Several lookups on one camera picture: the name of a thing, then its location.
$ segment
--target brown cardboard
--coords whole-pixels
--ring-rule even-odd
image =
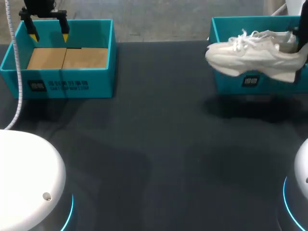
[[[67,49],[62,69],[106,68],[107,48]]]
[[[61,69],[66,48],[35,48],[27,69]]]

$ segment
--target white cable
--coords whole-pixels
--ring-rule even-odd
[[[19,117],[19,114],[20,114],[21,106],[23,104],[23,83],[22,83],[22,79],[21,79],[18,48],[17,48],[16,38],[15,38],[15,34],[14,34],[14,29],[13,29],[13,23],[12,23],[12,19],[11,19],[10,0],[5,0],[5,7],[6,7],[6,16],[7,16],[8,24],[9,24],[9,28],[10,28],[10,34],[11,34],[11,37],[12,37],[12,43],[13,43],[14,54],[15,54],[15,62],[16,62],[16,70],[17,70],[17,78],[18,78],[18,105],[17,105],[16,113],[15,113],[13,120],[4,129],[4,130],[9,130],[16,123],[16,121]]]

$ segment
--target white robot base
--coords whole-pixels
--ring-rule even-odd
[[[308,231],[308,140],[284,181],[277,212],[282,231]]]
[[[74,197],[64,162],[48,141],[0,130],[0,169],[1,231],[72,230]]]

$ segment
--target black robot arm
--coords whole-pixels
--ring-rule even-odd
[[[39,34],[33,24],[31,15],[39,18],[56,18],[59,20],[64,41],[67,41],[69,25],[66,19],[66,10],[55,10],[55,0],[24,0],[25,7],[19,12],[21,20],[25,22],[27,33],[36,41]]]

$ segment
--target shoelace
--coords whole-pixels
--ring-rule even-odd
[[[243,48],[247,49],[248,45],[256,46],[256,42],[258,42],[260,39],[266,37],[267,35],[263,35],[261,37],[254,37],[255,33],[259,33],[258,31],[254,31],[251,33],[250,36],[247,36],[247,32],[242,29],[243,34],[239,35],[237,38],[229,38],[229,43],[233,44],[233,50],[234,51],[240,51]]]

